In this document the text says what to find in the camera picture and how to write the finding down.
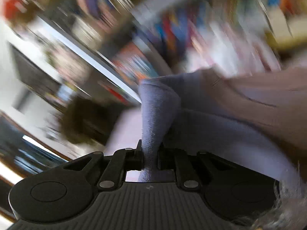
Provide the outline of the purple and mauve knit sweater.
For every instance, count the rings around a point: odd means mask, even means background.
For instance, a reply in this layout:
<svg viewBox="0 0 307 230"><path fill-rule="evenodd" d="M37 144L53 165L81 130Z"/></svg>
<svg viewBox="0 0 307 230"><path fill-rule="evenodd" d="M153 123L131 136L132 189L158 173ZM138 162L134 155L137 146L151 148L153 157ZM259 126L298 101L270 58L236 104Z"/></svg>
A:
<svg viewBox="0 0 307 230"><path fill-rule="evenodd" d="M142 182L169 181L158 148L208 151L306 193L306 69L225 79L212 69L143 80Z"/></svg>

